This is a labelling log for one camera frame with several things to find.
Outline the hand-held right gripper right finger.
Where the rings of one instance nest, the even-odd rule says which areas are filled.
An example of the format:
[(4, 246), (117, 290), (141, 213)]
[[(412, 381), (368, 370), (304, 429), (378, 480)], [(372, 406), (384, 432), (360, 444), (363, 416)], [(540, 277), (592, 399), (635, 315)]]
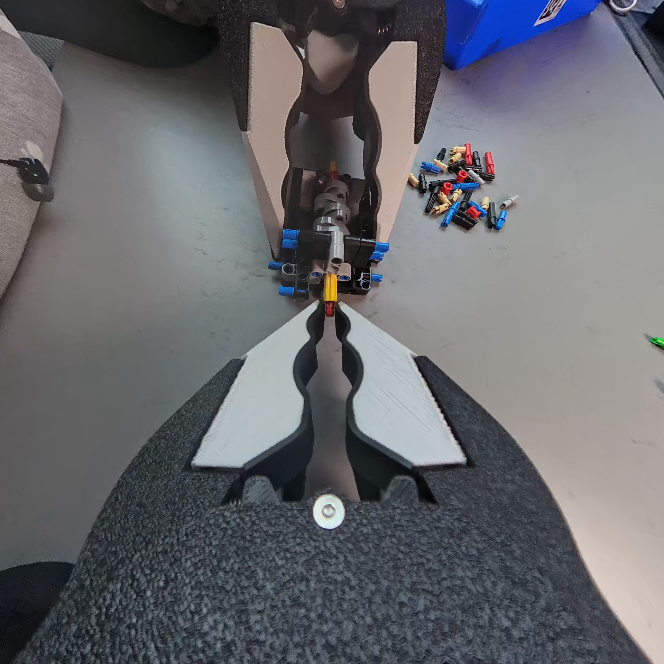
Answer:
[(336, 308), (353, 436), (410, 471), (468, 462), (416, 354), (346, 303)]

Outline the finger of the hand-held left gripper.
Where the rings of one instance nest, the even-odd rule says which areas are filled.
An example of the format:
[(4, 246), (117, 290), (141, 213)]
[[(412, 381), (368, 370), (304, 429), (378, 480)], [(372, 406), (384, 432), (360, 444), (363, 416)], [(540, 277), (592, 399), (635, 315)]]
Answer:
[(369, 219), (377, 242), (387, 243), (417, 152), (415, 141), (418, 44), (394, 40), (360, 61), (362, 167)]
[(302, 93), (301, 56), (278, 27), (252, 22), (249, 37), (247, 124), (242, 132), (261, 219), (273, 256), (281, 250), (289, 172), (287, 120)]

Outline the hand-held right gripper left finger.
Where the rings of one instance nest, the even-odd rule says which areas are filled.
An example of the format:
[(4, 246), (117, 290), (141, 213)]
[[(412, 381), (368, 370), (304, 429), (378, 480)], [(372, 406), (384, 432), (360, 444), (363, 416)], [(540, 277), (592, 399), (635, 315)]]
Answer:
[(293, 436), (305, 414), (295, 363), (324, 308), (312, 303), (242, 356), (242, 365), (192, 459), (195, 469), (249, 471)]

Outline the black toy brick gear assembly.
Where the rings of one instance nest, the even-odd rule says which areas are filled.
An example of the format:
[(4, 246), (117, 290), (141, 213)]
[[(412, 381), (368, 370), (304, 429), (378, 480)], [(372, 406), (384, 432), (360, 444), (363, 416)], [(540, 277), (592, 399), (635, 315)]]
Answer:
[(337, 294), (360, 296), (383, 281), (377, 269), (389, 244), (378, 239), (364, 179), (342, 173), (332, 161), (328, 170), (293, 168), (285, 193), (279, 252), (268, 264), (279, 274), (280, 296), (321, 299), (332, 277)]

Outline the grey desk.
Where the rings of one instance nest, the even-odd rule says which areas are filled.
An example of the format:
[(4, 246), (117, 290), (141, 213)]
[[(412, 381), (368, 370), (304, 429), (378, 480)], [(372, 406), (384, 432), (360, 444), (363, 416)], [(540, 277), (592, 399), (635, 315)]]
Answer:
[[(139, 448), (295, 313), (218, 53), (151, 70), (69, 46), (55, 197), (1, 303), (1, 568), (73, 562)], [(663, 97), (599, 7), (443, 71), (418, 160), (492, 151), (502, 232), (404, 194), (352, 303), (530, 456), (614, 611), (663, 662)]]

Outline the blue plastic bin with tag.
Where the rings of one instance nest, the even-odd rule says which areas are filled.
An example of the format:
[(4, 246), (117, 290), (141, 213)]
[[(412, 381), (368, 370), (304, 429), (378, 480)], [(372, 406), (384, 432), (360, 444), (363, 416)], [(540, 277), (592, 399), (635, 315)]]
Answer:
[(589, 15), (600, 1), (446, 1), (443, 62), (456, 71)]

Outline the pile of toy connector pins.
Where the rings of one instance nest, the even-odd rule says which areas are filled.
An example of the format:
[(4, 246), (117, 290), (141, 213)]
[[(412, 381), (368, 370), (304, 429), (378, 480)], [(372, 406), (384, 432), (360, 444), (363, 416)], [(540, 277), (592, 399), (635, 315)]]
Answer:
[(406, 186), (422, 198), (424, 215), (436, 220), (440, 230), (457, 227), (469, 232), (481, 225), (499, 232), (520, 195), (494, 197), (489, 187), (496, 178), (492, 150), (481, 152), (466, 142), (443, 147), (434, 159), (422, 161), (408, 174)]

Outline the grey printed sweatshirt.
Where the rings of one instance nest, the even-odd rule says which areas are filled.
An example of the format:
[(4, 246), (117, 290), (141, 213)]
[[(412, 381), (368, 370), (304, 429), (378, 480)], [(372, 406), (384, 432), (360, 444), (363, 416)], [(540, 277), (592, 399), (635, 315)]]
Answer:
[(47, 65), (1, 12), (1, 295), (43, 203), (61, 126), (62, 92)]

